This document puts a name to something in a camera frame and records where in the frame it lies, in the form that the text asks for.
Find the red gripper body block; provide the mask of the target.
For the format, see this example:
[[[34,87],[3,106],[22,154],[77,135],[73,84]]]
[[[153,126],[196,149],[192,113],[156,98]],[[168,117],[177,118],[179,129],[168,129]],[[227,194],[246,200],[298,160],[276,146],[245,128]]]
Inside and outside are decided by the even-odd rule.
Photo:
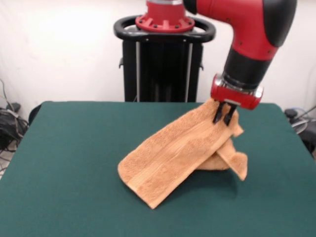
[[[219,102],[240,106],[241,108],[254,110],[260,103],[264,89],[259,86],[254,91],[241,91],[229,86],[224,82],[221,74],[214,76],[210,95]]]

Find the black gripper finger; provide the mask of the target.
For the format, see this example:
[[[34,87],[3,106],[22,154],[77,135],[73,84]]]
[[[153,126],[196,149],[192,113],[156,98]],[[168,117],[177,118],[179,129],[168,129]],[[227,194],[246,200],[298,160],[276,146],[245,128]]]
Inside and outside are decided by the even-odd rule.
[[[224,123],[227,126],[229,126],[236,108],[237,108],[237,105],[230,104],[230,109],[229,109],[228,113],[224,117]]]
[[[216,111],[214,119],[213,119],[213,123],[217,123],[221,119],[221,117],[222,117],[222,110],[223,110],[224,105],[225,105],[225,102],[220,102],[219,103],[217,111]]]

